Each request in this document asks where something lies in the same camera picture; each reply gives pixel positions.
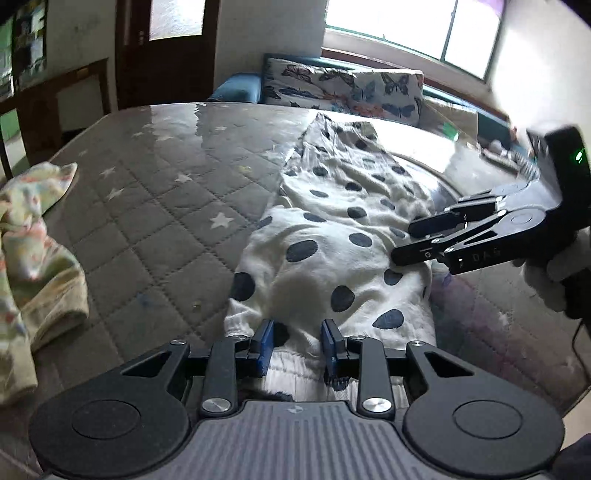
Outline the white gloved right hand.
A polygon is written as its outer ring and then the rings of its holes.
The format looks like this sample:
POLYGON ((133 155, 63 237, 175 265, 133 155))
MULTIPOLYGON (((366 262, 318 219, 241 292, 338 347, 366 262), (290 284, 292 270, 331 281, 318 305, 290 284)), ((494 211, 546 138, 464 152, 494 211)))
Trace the white gloved right hand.
POLYGON ((590 315, 590 228, 580 230, 563 250, 547 262, 512 262, 526 284, 551 310, 577 320, 590 315))

